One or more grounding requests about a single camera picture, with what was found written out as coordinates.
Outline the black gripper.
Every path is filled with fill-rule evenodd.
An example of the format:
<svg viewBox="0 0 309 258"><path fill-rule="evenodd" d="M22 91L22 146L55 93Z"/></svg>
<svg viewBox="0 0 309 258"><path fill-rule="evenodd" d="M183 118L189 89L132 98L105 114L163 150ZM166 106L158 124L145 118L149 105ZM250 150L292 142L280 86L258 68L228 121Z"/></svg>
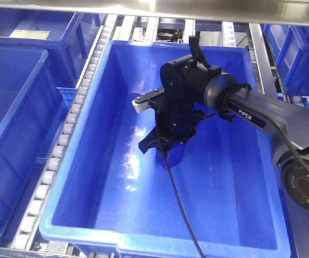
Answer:
<svg viewBox="0 0 309 258"><path fill-rule="evenodd" d="M196 135L196 126L199 122L215 116L215 113L205 114L202 110L193 110L186 114L155 112L155 127L138 143L142 153L151 148L156 148L164 153L169 152L177 145L186 144Z"/></svg>

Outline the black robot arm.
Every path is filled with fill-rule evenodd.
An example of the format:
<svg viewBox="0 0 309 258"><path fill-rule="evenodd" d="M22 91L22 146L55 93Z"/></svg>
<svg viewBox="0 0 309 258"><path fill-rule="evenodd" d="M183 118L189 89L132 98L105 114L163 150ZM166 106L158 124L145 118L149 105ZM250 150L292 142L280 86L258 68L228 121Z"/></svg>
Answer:
<svg viewBox="0 0 309 258"><path fill-rule="evenodd" d="M167 153L195 136L197 124L208 118L195 103L229 122L241 117L271 138L272 161L280 167L287 193L309 212L309 108L239 83L234 75L209 64L193 35L189 48L189 55L162 65L161 88L133 101L137 112L155 112L155 127L138 144L141 152L156 148Z"/></svg>

